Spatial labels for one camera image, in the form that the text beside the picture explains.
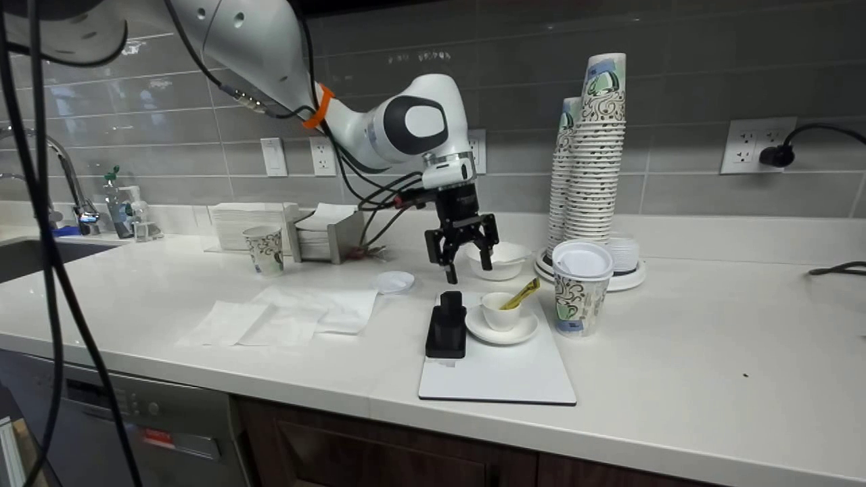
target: cabinet door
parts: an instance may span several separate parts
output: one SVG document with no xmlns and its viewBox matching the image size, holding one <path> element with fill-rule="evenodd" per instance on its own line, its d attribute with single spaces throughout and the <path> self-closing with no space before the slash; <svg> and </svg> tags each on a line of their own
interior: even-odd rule
<svg viewBox="0 0 866 487">
<path fill-rule="evenodd" d="M 262 487 L 533 487 L 536 456 L 242 400 Z"/>
<path fill-rule="evenodd" d="M 0 353 L 0 385 L 12 391 L 35 439 L 50 419 L 53 374 L 53 364 Z M 70 400 L 59 406 L 50 462 L 63 485 L 131 485 L 115 426 L 93 422 Z"/>
<path fill-rule="evenodd" d="M 702 483 L 540 456 L 540 487 L 705 487 Z"/>
</svg>

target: gray wall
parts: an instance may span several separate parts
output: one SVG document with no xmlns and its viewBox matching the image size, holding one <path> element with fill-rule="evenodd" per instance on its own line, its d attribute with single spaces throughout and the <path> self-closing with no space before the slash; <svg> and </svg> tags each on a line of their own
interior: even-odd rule
<svg viewBox="0 0 866 487">
<path fill-rule="evenodd" d="M 728 120 L 833 120 L 866 131 L 865 0 L 438 0 L 314 21 L 319 80 L 354 108 L 425 71 L 453 74 L 487 131 L 492 212 L 545 212 L 563 96 L 587 54 L 625 48 L 622 213 L 866 216 L 866 150 L 805 139 L 786 176 L 717 176 Z M 177 36 L 134 25 L 139 54 L 50 65 L 53 134 L 91 188 L 120 163 L 151 204 L 352 200 L 314 178 L 307 134 L 254 116 L 192 67 Z M 285 139 L 291 178 L 265 178 L 257 139 Z M 15 170 L 12 151 L 0 170 Z M 0 181 L 0 199 L 23 188 Z"/>
</svg>

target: white bowl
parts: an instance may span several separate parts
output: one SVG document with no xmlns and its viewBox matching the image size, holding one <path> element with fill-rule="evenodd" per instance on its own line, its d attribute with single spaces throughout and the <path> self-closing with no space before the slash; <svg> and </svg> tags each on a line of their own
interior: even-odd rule
<svg viewBox="0 0 866 487">
<path fill-rule="evenodd" d="M 484 282 L 518 280 L 524 274 L 528 258 L 532 258 L 532 253 L 526 247 L 518 247 L 511 241 L 501 241 L 498 247 L 492 247 L 492 258 L 490 258 L 492 269 L 484 272 L 482 253 L 476 247 L 467 247 L 469 272 Z"/>
</svg>

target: kitchen counter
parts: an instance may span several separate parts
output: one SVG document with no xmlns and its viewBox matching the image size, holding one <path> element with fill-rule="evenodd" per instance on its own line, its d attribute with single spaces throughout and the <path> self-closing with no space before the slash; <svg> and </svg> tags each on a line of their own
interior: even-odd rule
<svg viewBox="0 0 866 487">
<path fill-rule="evenodd" d="M 262 280 L 247 255 L 214 253 L 212 238 L 168 238 L 69 272 L 115 372 L 717 485 L 866 485 L 866 280 L 802 277 L 865 258 L 866 226 L 628 220 L 628 228 L 649 255 L 649 282 L 609 295 L 595 335 L 559 335 L 579 395 L 575 408 L 418 400 L 432 307 L 448 289 L 422 255 Z M 720 253 L 716 235 L 760 247 Z M 380 299 L 364 335 L 317 335 L 303 350 L 177 347 L 214 301 L 249 301 L 283 282 L 369 288 L 392 269 L 421 282 Z M 464 280 L 464 289 L 492 288 Z M 50 354 L 42 277 L 0 284 L 0 316 L 0 350 Z M 88 364 L 63 316 L 70 361 Z"/>
</svg>

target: small cup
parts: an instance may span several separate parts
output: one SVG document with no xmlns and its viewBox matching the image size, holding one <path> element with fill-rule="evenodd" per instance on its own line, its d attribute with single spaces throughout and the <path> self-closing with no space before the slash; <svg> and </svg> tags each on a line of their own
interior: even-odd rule
<svg viewBox="0 0 866 487">
<path fill-rule="evenodd" d="M 257 274 L 283 274 L 283 231 L 280 228 L 247 228 L 249 261 Z"/>
<path fill-rule="evenodd" d="M 151 226 L 150 222 L 134 222 L 134 231 L 137 231 L 137 241 L 139 243 L 151 241 Z"/>
<path fill-rule="evenodd" d="M 616 261 L 598 241 L 565 241 L 553 250 L 559 328 L 590 334 L 607 299 Z"/>
<path fill-rule="evenodd" d="M 490 292 L 482 299 L 482 316 L 487 328 L 510 334 L 519 326 L 524 307 L 507 312 L 501 310 L 510 299 L 510 292 Z"/>
</svg>

